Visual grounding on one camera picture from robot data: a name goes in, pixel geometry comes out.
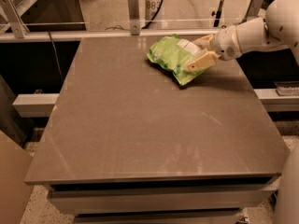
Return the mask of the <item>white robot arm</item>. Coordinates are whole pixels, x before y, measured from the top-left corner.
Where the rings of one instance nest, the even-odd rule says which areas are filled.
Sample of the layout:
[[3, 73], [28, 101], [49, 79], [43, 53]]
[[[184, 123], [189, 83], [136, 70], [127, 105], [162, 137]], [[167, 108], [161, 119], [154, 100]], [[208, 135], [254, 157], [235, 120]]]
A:
[[201, 51], [184, 65], [195, 72], [214, 65], [217, 60], [232, 60], [252, 51], [288, 48], [299, 63], [299, 0], [275, 0], [264, 13], [238, 25], [219, 30], [193, 41]]

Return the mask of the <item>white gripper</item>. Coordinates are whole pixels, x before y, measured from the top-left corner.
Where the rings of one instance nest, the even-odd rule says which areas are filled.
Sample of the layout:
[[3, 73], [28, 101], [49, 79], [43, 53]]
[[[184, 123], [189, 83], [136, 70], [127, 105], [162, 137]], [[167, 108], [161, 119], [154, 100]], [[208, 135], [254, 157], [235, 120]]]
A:
[[[235, 25], [221, 29], [215, 35], [205, 35], [197, 38], [193, 40], [193, 44], [201, 49], [215, 50], [220, 55], [220, 59], [224, 61], [233, 60], [242, 55]], [[213, 66], [219, 59], [216, 52], [206, 51], [187, 63], [186, 70], [195, 72]]]

